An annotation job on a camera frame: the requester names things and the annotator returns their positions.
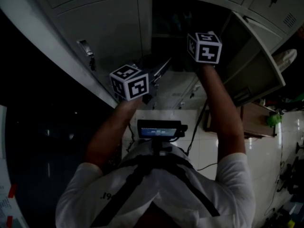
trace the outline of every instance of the white t-shirt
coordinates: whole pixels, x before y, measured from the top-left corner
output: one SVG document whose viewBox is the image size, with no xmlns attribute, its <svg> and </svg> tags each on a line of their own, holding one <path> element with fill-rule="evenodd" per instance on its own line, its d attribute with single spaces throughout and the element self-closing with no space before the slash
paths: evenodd
<svg viewBox="0 0 304 228">
<path fill-rule="evenodd" d="M 171 146 L 171 153 L 190 162 L 181 150 Z M 123 162 L 138 154 L 152 155 L 151 142 L 135 148 Z M 186 171 L 191 184 L 213 203 L 219 217 L 210 217 L 205 206 L 179 178 L 165 170 L 153 169 L 135 188 L 108 227 L 133 227 L 152 202 L 180 227 L 251 227 L 256 204 L 245 154 L 235 153 L 223 158 L 218 163 L 215 181 L 194 169 L 179 166 Z M 103 176 L 96 165 L 80 164 L 58 202 L 56 227 L 90 227 L 136 167 L 122 167 Z"/>
</svg>

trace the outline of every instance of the forearm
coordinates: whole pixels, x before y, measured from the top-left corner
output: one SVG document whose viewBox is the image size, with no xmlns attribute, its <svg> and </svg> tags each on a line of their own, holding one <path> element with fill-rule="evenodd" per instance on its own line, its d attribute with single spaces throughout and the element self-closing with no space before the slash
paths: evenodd
<svg viewBox="0 0 304 228">
<path fill-rule="evenodd" d="M 100 126 L 90 141 L 85 162 L 103 167 L 120 144 L 124 131 L 132 119 L 142 98 L 127 102 L 122 101 L 112 115 Z"/>
<path fill-rule="evenodd" d="M 200 65 L 198 76 L 207 93 L 211 117 L 216 124 L 219 160 L 232 152 L 245 153 L 244 131 L 240 115 L 216 70 L 211 65 Z"/>
</svg>

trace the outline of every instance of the tiled floor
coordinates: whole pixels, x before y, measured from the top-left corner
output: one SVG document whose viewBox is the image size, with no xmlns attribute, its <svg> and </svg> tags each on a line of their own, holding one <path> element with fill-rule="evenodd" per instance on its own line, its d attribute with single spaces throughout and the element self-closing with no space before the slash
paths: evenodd
<svg viewBox="0 0 304 228">
<path fill-rule="evenodd" d="M 180 120 L 182 124 L 188 125 L 188 130 L 184 138 L 179 139 L 173 144 L 187 150 L 193 130 L 199 115 L 199 111 L 142 111 L 138 110 L 131 121 L 135 139 L 138 140 L 136 123 L 138 119 L 151 120 Z M 215 134 L 206 133 L 202 130 L 201 124 L 194 138 L 190 159 L 197 169 L 201 169 L 209 164 L 217 162 L 218 139 Z M 277 137 L 245 140 L 248 164 L 251 169 L 253 188 L 256 194 L 256 214 L 253 222 L 254 228 L 263 225 L 265 219 L 271 216 L 272 212 L 264 216 L 267 208 L 271 204 L 274 191 L 281 186 L 281 182 L 276 184 L 280 171 L 281 148 L 283 144 L 282 160 L 285 161 L 285 170 L 288 163 L 292 163 L 296 157 L 296 142 L 303 144 L 304 135 L 304 112 L 291 112 L 283 116 L 282 124 L 277 126 Z M 128 147 L 131 133 L 127 129 L 123 138 L 123 156 L 127 154 L 125 148 Z M 215 179 L 216 165 L 210 166 L 200 171 L 204 176 Z M 279 208 L 290 199 L 287 190 L 275 193 L 271 208 Z"/>
</svg>

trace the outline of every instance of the illuminated screen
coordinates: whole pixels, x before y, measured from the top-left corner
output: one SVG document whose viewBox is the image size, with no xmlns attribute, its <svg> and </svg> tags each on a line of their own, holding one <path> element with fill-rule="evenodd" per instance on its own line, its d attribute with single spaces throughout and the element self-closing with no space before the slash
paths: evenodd
<svg viewBox="0 0 304 228">
<path fill-rule="evenodd" d="M 173 137 L 175 132 L 176 128 L 142 128 L 143 136 Z"/>
</svg>

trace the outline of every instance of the person's right arm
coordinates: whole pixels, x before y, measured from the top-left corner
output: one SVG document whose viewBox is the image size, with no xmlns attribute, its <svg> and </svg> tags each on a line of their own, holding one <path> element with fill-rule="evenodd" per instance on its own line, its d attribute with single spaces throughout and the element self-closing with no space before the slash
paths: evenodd
<svg viewBox="0 0 304 228">
<path fill-rule="evenodd" d="M 218 162 L 233 153 L 246 153 L 243 124 L 213 66 L 200 64 L 198 77 L 207 93 L 211 117 L 218 134 Z"/>
</svg>

